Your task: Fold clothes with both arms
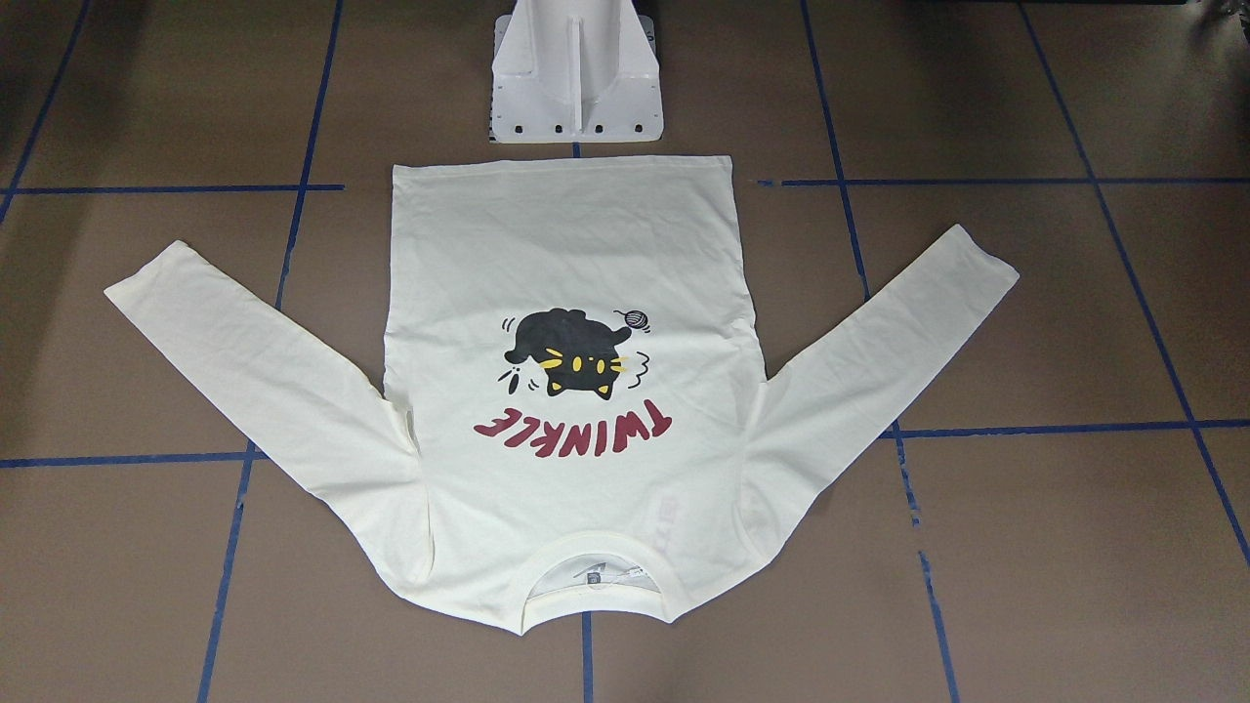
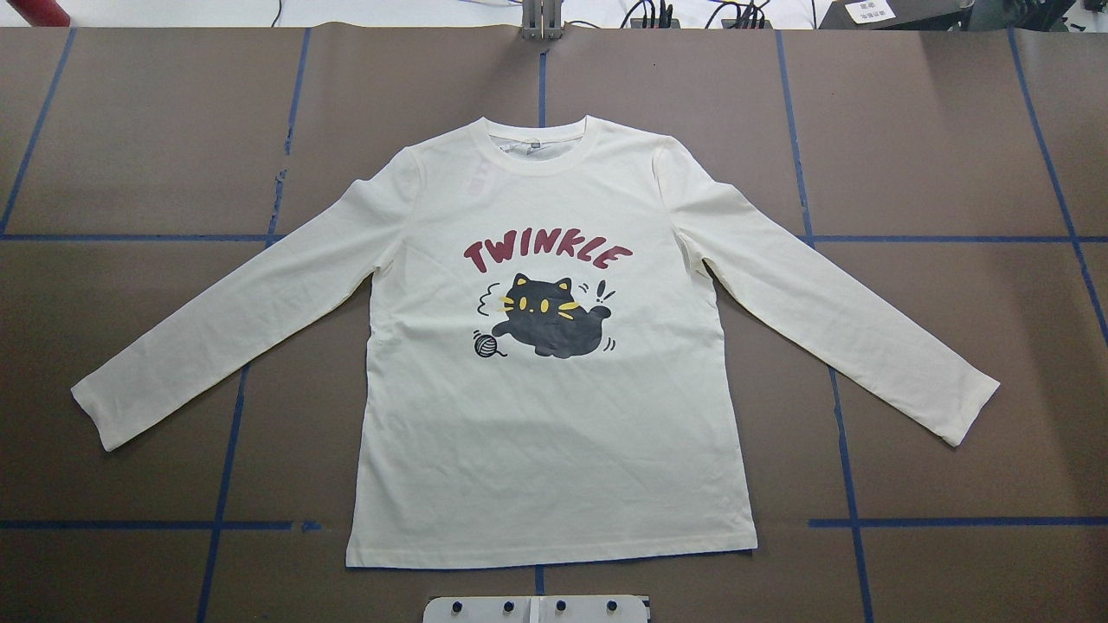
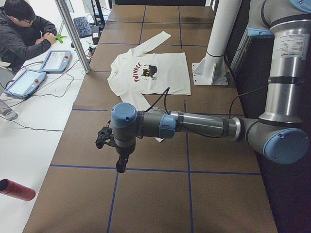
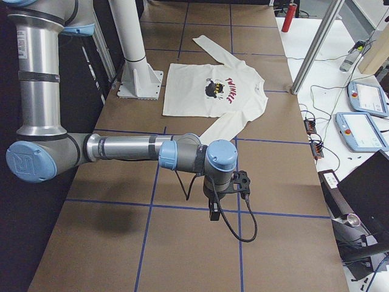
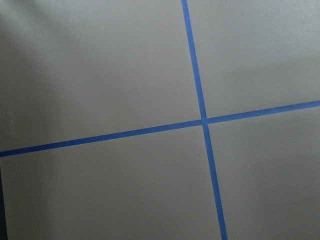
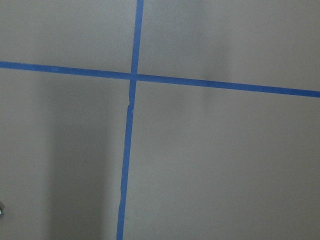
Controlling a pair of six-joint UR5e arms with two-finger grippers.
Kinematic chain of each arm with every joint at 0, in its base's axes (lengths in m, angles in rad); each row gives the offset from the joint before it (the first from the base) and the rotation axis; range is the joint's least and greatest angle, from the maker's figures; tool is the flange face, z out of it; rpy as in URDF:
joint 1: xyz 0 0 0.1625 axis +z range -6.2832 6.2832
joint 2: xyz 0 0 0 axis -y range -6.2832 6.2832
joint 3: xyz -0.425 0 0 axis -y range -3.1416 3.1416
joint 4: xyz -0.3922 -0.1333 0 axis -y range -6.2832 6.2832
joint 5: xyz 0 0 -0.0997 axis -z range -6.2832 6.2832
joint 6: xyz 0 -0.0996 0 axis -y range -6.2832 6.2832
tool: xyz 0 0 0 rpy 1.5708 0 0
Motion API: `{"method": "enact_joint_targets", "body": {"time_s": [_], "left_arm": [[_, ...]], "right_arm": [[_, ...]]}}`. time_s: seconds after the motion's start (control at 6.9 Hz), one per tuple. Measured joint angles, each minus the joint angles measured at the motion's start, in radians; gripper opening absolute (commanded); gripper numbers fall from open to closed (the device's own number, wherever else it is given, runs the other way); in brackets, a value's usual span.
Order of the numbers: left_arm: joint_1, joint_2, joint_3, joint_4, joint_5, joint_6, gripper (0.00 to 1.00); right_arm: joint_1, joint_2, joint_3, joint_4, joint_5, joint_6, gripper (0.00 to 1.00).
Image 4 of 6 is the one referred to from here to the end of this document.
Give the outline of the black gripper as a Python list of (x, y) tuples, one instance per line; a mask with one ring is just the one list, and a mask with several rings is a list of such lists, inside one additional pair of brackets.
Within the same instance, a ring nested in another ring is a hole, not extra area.
[(220, 217), (220, 207), (218, 206), (219, 203), (219, 195), (215, 191), (208, 190), (207, 191), (207, 197), (208, 197), (208, 207), (210, 210), (210, 221), (218, 221)]

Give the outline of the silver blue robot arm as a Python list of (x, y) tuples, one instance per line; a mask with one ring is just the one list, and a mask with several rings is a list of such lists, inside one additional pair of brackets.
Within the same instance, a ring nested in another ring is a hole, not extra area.
[(6, 151), (11, 172), (41, 183), (99, 160), (157, 161), (175, 172), (204, 178), (210, 219), (224, 218), (220, 200), (234, 193), (237, 150), (226, 140), (210, 145), (197, 135), (100, 136), (68, 133), (60, 120), (58, 36), (88, 37), (95, 30), (92, 1), (7, 1), (15, 23), (22, 126)]

